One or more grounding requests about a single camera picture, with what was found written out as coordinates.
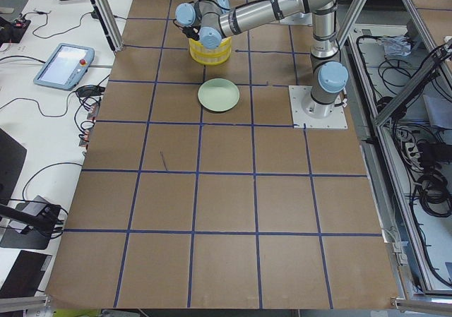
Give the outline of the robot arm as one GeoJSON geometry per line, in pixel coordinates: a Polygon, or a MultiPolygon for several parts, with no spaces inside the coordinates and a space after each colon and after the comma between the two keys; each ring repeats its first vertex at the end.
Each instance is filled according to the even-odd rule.
{"type": "Polygon", "coordinates": [[[195,0],[178,5],[173,23],[188,38],[214,50],[225,38],[296,13],[310,13],[314,83],[309,98],[314,104],[329,106],[348,79],[347,70],[338,60],[336,10],[336,0],[255,0],[235,7],[229,0],[195,0]]]}

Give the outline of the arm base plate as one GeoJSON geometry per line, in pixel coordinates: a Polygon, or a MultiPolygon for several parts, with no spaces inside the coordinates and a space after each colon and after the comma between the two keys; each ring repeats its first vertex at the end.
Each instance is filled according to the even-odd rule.
{"type": "Polygon", "coordinates": [[[295,128],[348,129],[344,106],[339,96],[332,104],[318,104],[311,98],[310,85],[290,85],[289,95],[295,128]]]}

